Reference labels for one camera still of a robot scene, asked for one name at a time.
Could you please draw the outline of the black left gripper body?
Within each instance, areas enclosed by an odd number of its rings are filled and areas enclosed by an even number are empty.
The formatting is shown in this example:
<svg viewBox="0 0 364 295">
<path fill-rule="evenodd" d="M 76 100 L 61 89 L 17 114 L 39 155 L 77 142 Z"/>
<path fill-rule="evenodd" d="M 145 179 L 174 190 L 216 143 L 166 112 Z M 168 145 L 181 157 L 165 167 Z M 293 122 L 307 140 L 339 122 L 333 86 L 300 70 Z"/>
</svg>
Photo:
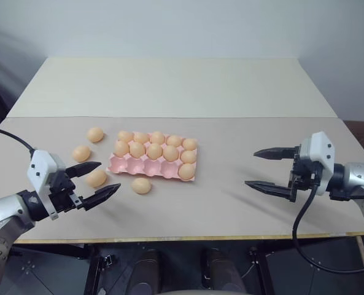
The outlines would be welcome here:
<svg viewBox="0 0 364 295">
<path fill-rule="evenodd" d="M 51 173 L 48 177 L 49 198 L 57 213 L 68 212 L 71 209 L 83 207 L 82 197 L 75 195 L 75 184 L 72 178 L 80 177 L 78 168 L 67 168 Z"/>
</svg>

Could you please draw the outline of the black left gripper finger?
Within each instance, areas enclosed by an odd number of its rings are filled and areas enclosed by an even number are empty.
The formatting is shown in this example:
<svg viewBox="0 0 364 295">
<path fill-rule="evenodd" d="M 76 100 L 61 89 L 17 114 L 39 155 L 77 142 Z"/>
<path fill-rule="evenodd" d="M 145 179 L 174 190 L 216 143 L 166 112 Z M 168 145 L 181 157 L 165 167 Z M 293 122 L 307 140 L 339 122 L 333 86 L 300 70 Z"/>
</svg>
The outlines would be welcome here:
<svg viewBox="0 0 364 295">
<path fill-rule="evenodd" d="M 101 162 L 94 162 L 94 161 L 80 163 L 67 168 L 66 174 L 68 175 L 69 178 L 78 178 L 83 175 L 89 174 L 100 165 Z"/>
<path fill-rule="evenodd" d="M 111 184 L 95 191 L 95 193 L 92 196 L 82 199 L 83 208 L 85 209 L 85 211 L 88 211 L 98 206 L 99 204 L 105 202 L 118 191 L 120 186 L 121 186 L 120 183 Z"/>
</svg>

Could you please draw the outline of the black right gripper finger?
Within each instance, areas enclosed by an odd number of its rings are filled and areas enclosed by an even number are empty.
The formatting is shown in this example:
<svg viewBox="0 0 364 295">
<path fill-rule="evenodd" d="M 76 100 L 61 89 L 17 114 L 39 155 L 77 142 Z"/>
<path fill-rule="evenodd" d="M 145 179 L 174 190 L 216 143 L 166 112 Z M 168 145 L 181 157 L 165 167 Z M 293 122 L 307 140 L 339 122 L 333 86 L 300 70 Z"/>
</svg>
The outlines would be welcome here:
<svg viewBox="0 0 364 295">
<path fill-rule="evenodd" d="M 271 147 L 254 152 L 255 157 L 268 160 L 293 159 L 298 153 L 298 146 L 295 147 Z"/>
<path fill-rule="evenodd" d="M 283 199 L 287 199 L 290 202 L 295 201 L 295 196 L 292 194 L 292 190 L 289 187 L 278 186 L 274 183 L 266 181 L 244 181 L 244 183 L 252 189 L 255 189 L 266 195 L 281 197 Z"/>
</svg>

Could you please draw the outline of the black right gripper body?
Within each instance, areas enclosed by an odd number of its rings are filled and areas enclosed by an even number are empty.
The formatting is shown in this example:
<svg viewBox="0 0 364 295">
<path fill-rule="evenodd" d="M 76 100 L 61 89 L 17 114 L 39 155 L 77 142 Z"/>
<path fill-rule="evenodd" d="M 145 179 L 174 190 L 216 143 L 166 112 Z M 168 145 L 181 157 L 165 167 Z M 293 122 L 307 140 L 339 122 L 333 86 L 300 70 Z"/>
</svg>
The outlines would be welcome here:
<svg viewBox="0 0 364 295">
<path fill-rule="evenodd" d="M 288 188 L 290 202 L 296 201 L 297 191 L 312 189 L 315 184 L 320 185 L 322 179 L 322 164 L 319 161 L 312 161 L 310 158 L 301 158 L 300 146 L 295 147 L 293 165 L 290 171 Z"/>
</svg>

